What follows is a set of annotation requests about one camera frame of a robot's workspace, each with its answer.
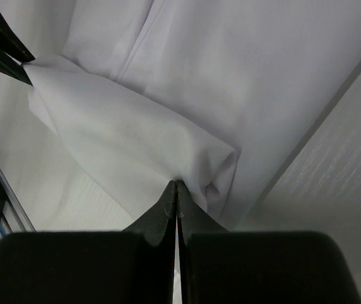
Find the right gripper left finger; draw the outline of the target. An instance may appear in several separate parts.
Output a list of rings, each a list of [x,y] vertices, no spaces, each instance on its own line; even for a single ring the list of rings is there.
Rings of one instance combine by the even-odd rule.
[[[0,303],[171,303],[176,183],[122,231],[21,232],[0,241]]]

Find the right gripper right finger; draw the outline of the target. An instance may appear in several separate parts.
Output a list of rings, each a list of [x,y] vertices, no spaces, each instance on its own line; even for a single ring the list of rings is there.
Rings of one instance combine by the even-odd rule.
[[[314,231],[231,232],[177,188],[184,303],[360,303],[338,245]]]

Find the white t shirt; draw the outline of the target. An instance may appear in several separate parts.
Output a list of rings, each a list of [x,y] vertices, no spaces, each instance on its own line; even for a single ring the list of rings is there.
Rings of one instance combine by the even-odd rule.
[[[234,226],[361,59],[361,1],[77,1],[29,106],[131,216],[182,180]]]

